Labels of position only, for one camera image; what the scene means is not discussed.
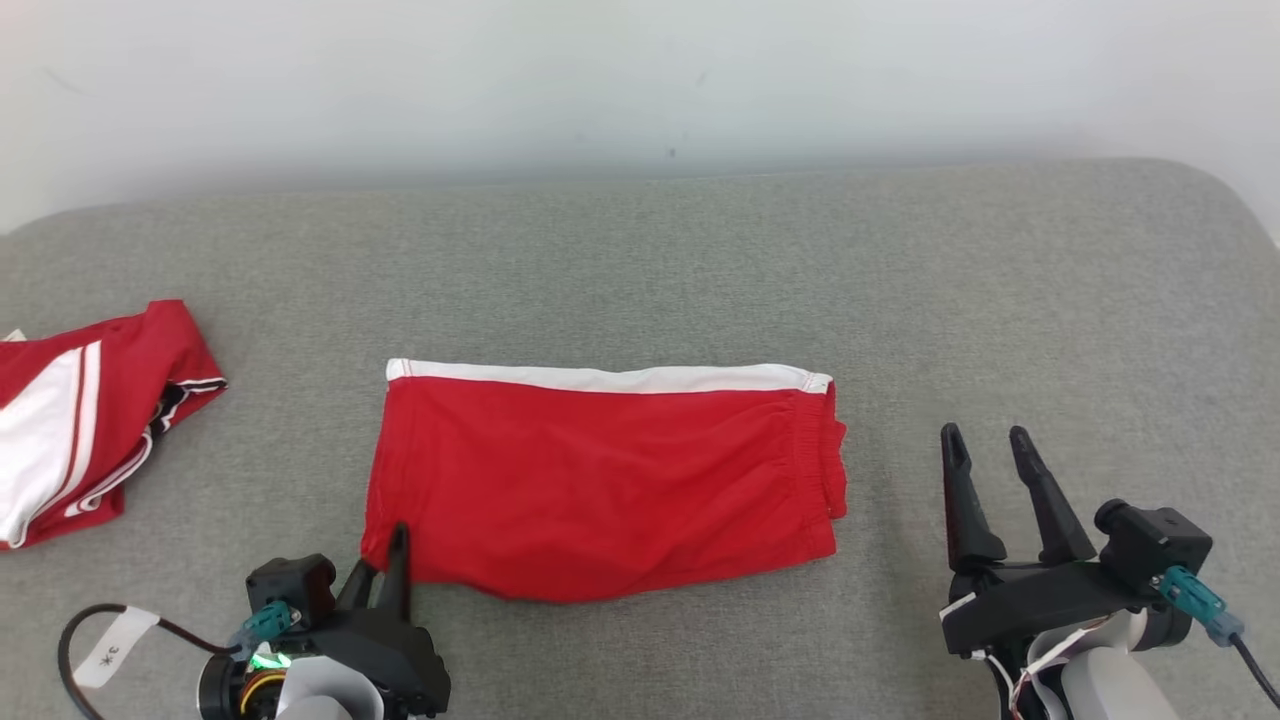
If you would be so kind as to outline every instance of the cable connector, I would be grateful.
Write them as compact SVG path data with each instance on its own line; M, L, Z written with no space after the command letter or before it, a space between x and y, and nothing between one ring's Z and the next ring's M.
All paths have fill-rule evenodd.
M289 607L283 600L264 605L261 610L255 612L248 620L244 620L241 629L236 630L230 642L227 643L239 646L239 650L232 655L232 659L238 661L248 660L260 644L279 637L301 619L302 614Z
M1190 570L1174 565L1158 578L1156 589L1174 607L1204 625L1213 644L1231 647L1231 635L1244 634L1244 621L1226 611L1226 601L1201 582Z

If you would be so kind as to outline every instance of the folded red shorts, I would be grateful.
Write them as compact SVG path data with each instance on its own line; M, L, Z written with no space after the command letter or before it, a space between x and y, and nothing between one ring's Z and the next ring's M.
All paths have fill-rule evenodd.
M410 527L415 582L580 602L836 552L829 375L392 360L361 550Z
M227 387L179 300L0 342L0 548L105 523L170 427Z

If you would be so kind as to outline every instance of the folded cloth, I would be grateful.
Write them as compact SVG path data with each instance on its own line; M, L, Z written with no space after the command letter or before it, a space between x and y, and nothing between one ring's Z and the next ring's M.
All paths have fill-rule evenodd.
M580 602L836 552L829 375L392 360L361 550L410 528L415 582Z
M116 518L120 483L169 428L225 387L179 300L45 340L0 342L0 548Z

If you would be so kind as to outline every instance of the yellow wire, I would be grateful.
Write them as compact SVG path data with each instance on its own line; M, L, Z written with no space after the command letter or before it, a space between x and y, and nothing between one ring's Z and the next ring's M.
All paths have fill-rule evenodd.
M250 680L248 685L244 687L244 692L241 693L241 715L244 715L246 712L248 712L248 701L253 696L253 693L256 693L259 691L259 688L261 688L262 685L265 685L268 683L283 683L283 682L284 682L284 673L283 671L279 671L279 673L261 673L257 676L255 676L252 680Z

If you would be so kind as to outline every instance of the red shorts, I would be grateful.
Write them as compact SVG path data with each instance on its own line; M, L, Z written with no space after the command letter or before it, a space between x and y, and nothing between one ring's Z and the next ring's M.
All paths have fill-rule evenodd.
M0 342L0 548L105 523L151 447L227 387L187 306Z
M362 553L410 525L413 580L604 600L836 551L831 377L392 360Z

